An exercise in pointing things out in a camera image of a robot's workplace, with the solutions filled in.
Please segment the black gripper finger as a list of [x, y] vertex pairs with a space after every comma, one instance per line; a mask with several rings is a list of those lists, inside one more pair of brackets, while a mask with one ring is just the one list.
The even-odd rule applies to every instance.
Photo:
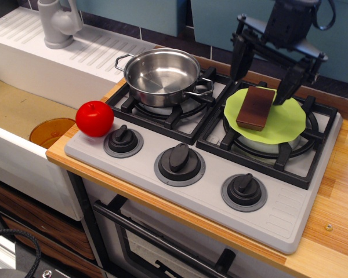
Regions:
[[239, 81], [248, 73], [253, 57], [253, 44], [249, 43], [243, 36], [236, 35], [233, 38], [233, 54], [231, 59], [230, 78]]
[[294, 66], [287, 69], [285, 77], [281, 80], [273, 105], [282, 105], [290, 99], [309, 77], [310, 60], [302, 58]]

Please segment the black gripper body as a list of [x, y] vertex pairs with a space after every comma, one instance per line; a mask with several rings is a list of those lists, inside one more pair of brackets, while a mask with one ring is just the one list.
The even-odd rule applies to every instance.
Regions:
[[328, 29], [327, 25], [318, 25], [317, 13], [320, 5], [321, 1], [275, 1], [267, 22], [240, 14], [233, 38], [236, 35], [243, 36], [253, 44], [254, 55], [284, 68], [292, 67], [298, 62], [277, 50], [298, 52], [303, 58], [310, 60], [309, 76], [316, 76], [321, 64], [328, 57], [310, 44], [306, 37], [311, 26], [321, 31]]

